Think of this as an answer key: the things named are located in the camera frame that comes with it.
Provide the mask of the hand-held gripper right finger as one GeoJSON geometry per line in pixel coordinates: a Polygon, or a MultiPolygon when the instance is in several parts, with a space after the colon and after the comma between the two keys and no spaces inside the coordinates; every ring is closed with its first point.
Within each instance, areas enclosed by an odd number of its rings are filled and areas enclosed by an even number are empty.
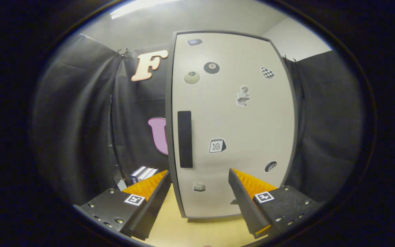
{"type": "Polygon", "coordinates": [[[277,188],[239,170],[229,170],[228,182],[254,238],[277,238],[320,209],[319,203],[292,186],[277,188]]]}

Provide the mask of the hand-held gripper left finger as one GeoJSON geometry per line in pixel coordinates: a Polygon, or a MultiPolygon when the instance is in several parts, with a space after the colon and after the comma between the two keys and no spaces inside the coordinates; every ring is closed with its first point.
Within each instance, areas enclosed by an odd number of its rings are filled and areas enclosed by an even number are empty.
{"type": "Polygon", "coordinates": [[[146,240],[170,184],[170,172],[164,170],[124,190],[106,189],[86,203],[73,207],[108,230],[146,240]]]}

